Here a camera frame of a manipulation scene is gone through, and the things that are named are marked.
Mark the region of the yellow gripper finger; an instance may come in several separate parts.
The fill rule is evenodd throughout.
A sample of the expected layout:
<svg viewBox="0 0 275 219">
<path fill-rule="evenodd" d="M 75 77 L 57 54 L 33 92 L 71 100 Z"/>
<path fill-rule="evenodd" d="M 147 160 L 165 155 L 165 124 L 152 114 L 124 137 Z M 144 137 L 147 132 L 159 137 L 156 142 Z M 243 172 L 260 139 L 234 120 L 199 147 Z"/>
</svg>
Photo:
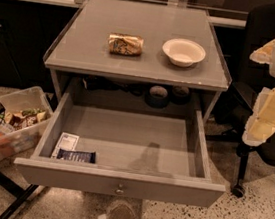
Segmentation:
<svg viewBox="0 0 275 219">
<path fill-rule="evenodd" d="M 275 88 L 263 88 L 252 110 L 242 140 L 246 145 L 260 146 L 275 133 Z"/>
<path fill-rule="evenodd" d="M 254 50 L 249 59 L 259 64 L 270 64 L 272 62 L 272 51 L 274 50 L 275 39 Z"/>
</svg>

